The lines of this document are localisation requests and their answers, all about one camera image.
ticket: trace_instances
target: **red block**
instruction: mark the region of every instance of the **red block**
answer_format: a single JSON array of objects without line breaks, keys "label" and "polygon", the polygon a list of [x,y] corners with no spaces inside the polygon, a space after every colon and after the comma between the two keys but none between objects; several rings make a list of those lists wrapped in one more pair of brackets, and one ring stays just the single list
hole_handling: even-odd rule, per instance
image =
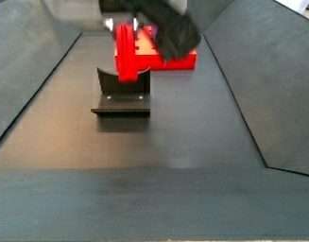
[{"label": "red block", "polygon": [[134,28],[122,24],[116,31],[116,69],[124,83],[138,81]]},{"label": "red block", "polygon": [[[194,70],[196,66],[198,60],[198,51],[194,50],[187,58],[184,59],[174,59],[168,62],[164,62],[164,59],[160,57],[159,52],[155,49],[155,44],[151,40],[152,36],[152,27],[146,26],[144,29],[139,32],[139,40],[134,41],[135,48],[135,62],[130,63],[131,69],[134,69],[134,65],[138,71],[144,71],[148,68],[151,70]],[[120,51],[119,45],[115,51],[115,59],[116,65],[120,66]]]}]

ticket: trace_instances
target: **gray wall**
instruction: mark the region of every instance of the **gray wall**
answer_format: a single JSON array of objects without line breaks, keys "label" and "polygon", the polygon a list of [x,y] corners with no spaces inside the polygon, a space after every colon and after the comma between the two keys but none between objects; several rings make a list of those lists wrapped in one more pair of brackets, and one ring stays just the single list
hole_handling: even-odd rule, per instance
[{"label": "gray wall", "polygon": [[188,0],[187,12],[204,31],[234,0]]},{"label": "gray wall", "polygon": [[43,1],[0,2],[0,136],[80,33],[52,18]]},{"label": "gray wall", "polygon": [[309,174],[309,20],[235,0],[204,35],[268,166]]}]

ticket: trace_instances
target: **black metal bracket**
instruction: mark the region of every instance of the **black metal bracket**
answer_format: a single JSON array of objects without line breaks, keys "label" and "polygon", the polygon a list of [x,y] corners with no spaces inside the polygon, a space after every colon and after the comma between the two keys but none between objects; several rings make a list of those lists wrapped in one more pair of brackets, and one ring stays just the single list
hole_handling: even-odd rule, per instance
[{"label": "black metal bracket", "polygon": [[151,70],[139,73],[139,79],[134,83],[119,81],[118,75],[106,72],[100,68],[99,80],[102,97],[99,108],[91,111],[98,115],[104,114],[151,114]]}]

